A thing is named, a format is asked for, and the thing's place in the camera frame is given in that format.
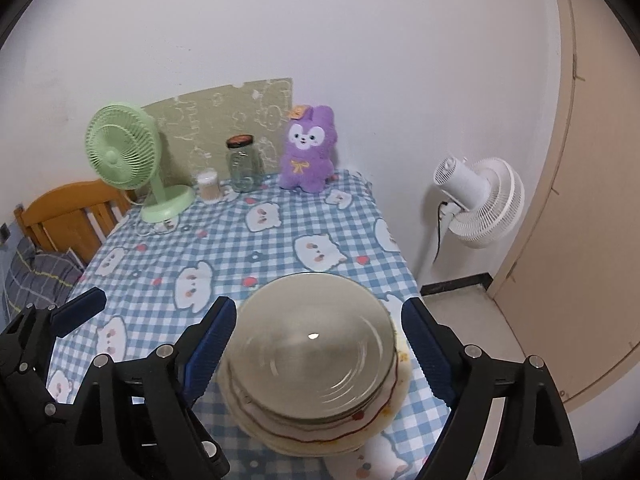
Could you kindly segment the beige door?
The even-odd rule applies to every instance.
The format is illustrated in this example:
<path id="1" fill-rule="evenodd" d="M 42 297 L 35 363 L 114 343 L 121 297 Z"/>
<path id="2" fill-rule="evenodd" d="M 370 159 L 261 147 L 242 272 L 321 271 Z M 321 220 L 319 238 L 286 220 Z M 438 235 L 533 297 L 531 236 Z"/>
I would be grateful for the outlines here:
<path id="1" fill-rule="evenodd" d="M 574 410 L 639 361 L 639 55 L 604 0 L 558 0 L 544 169 L 489 289 Z"/>

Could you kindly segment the glass jar black lid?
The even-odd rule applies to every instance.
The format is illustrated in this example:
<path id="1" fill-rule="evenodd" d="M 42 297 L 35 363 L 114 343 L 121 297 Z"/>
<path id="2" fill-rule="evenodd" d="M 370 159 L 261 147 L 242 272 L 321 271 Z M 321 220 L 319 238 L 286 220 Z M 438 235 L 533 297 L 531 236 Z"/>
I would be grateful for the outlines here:
<path id="1" fill-rule="evenodd" d="M 232 188 L 239 193 L 257 190 L 264 180 L 262 158 L 254 147 L 254 136 L 243 133 L 227 140 L 227 162 Z"/>

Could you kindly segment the white standing fan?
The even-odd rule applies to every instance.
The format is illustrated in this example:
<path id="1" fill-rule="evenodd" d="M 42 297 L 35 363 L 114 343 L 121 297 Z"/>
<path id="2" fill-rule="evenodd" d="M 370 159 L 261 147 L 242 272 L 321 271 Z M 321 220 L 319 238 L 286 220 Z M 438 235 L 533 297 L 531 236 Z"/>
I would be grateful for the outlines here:
<path id="1" fill-rule="evenodd" d="M 525 203 L 520 175 L 505 160 L 489 157 L 469 166 L 455 157 L 435 169 L 434 185 L 447 199 L 438 207 L 438 242 L 446 233 L 466 247 L 502 240 L 520 220 Z"/>

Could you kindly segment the floral ceramic bowl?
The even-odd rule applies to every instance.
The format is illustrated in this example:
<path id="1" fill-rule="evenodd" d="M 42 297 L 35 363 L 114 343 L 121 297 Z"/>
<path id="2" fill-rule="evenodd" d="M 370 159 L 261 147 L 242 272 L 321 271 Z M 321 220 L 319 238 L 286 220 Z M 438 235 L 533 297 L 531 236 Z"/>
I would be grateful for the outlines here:
<path id="1" fill-rule="evenodd" d="M 328 422 L 367 402 L 396 360 L 390 314 L 369 289 L 329 273 L 277 278 L 239 307 L 224 357 L 265 411 Z"/>

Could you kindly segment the round yellow flower plate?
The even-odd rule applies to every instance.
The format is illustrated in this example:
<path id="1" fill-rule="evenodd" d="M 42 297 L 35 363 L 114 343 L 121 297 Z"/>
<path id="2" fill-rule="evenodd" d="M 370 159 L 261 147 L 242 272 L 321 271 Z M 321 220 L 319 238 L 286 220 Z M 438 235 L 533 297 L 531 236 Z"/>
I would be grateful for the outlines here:
<path id="1" fill-rule="evenodd" d="M 234 381 L 227 359 L 217 370 L 217 384 L 238 426 L 267 448 L 295 457 L 342 455 L 361 448 L 390 426 L 405 402 L 412 363 L 406 338 L 396 334 L 395 342 L 396 362 L 380 390 L 364 408 L 336 422 L 311 425 L 269 415 Z"/>

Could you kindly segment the green desk fan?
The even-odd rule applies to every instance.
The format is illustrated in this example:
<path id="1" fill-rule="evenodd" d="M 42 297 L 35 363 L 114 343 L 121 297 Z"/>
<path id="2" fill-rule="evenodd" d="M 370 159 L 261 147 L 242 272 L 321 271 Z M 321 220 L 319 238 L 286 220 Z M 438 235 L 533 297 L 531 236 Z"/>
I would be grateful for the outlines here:
<path id="1" fill-rule="evenodd" d="M 174 218 L 194 203 L 195 192 L 189 185 L 163 184 L 160 132 L 155 119 L 140 107 L 122 103 L 101 107 L 89 122 L 85 150 L 91 168 L 113 188 L 150 188 L 140 212 L 146 223 Z"/>

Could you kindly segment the purple plush bunny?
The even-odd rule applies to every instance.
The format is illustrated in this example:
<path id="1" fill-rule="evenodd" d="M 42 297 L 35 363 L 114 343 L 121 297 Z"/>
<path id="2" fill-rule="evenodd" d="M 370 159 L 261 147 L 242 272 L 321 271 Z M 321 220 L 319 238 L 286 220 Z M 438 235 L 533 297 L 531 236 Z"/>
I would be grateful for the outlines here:
<path id="1" fill-rule="evenodd" d="M 279 185 L 318 194 L 334 174 L 337 142 L 334 111 L 326 105 L 299 105 L 290 111 L 280 159 Z"/>

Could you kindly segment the wooden bed headboard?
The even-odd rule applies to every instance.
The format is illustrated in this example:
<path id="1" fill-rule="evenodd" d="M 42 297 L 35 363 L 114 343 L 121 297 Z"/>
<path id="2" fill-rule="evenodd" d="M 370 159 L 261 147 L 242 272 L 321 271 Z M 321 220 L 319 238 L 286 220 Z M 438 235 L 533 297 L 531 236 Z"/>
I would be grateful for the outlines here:
<path id="1" fill-rule="evenodd" d="M 54 188 L 28 207 L 14 209 L 22 233 L 46 252 L 69 249 L 82 263 L 89 263 L 115 229 L 114 211 L 124 216 L 134 192 L 113 188 L 102 180 L 82 181 Z"/>

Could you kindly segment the white red-trimmed plate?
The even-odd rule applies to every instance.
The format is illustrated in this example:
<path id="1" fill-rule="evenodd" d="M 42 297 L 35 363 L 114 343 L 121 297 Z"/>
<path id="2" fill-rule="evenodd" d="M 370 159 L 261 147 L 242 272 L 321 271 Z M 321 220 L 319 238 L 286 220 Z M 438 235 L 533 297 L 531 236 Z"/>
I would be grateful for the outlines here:
<path id="1" fill-rule="evenodd" d="M 232 378 L 230 366 L 218 373 L 218 385 L 229 411 L 237 420 L 248 422 L 275 437 L 295 442 L 326 442 L 354 436 L 362 432 L 384 430 L 404 403 L 411 379 L 411 363 L 407 350 L 396 352 L 396 362 L 383 385 L 362 408 L 338 416 L 332 422 L 294 422 L 269 413 Z"/>

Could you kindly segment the wall power outlet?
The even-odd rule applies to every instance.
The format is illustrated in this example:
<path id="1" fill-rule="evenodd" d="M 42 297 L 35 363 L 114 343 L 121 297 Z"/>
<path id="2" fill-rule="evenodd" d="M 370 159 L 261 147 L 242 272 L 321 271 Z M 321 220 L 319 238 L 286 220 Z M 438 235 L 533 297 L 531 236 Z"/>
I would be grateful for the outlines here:
<path id="1" fill-rule="evenodd" d="M 0 245 L 6 244 L 6 241 L 11 236 L 11 231 L 6 223 L 2 223 L 0 226 Z"/>

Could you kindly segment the grey plaid pillow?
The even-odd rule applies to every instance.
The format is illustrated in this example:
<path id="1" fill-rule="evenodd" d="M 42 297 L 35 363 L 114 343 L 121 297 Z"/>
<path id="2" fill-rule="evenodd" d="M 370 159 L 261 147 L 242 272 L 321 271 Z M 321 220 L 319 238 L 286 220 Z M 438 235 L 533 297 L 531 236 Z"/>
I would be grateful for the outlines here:
<path id="1" fill-rule="evenodd" d="M 84 270 L 71 249 L 46 252 L 24 237 L 6 271 L 1 293 L 3 314 L 12 321 L 30 304 L 37 309 L 62 306 Z"/>

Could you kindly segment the green patterned wall mat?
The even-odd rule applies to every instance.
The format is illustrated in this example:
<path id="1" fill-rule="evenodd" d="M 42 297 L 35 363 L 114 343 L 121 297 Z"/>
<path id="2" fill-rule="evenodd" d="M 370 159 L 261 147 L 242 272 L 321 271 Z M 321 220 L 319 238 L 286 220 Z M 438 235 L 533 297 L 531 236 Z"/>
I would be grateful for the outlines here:
<path id="1" fill-rule="evenodd" d="M 209 169 L 227 179 L 226 142 L 238 134 L 254 136 L 265 170 L 277 172 L 292 96 L 292 79 L 278 78 L 227 84 L 145 105 L 163 142 L 163 182 L 192 184 Z"/>

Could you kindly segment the cotton swab container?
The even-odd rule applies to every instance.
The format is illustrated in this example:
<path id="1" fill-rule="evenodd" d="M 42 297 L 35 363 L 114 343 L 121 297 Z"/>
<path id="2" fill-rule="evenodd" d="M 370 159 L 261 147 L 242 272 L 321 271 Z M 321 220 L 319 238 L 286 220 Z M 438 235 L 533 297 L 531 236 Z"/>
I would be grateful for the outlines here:
<path id="1" fill-rule="evenodd" d="M 218 172 L 215 169 L 206 169 L 199 172 L 195 180 L 203 202 L 212 204 L 221 201 L 224 193 L 221 191 Z"/>

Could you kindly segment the scalloped yellow flower plate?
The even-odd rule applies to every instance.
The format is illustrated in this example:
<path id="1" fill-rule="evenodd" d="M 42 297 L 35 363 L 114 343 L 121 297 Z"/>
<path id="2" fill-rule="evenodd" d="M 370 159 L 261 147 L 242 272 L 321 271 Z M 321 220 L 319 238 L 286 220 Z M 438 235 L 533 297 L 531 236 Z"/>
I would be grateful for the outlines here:
<path id="1" fill-rule="evenodd" d="M 354 436 L 326 442 L 295 442 L 292 439 L 275 437 L 257 427 L 238 423 L 239 428 L 248 436 L 270 448 L 271 451 L 294 457 L 323 457 L 337 456 L 357 451 L 370 440 L 370 434 L 355 434 Z"/>

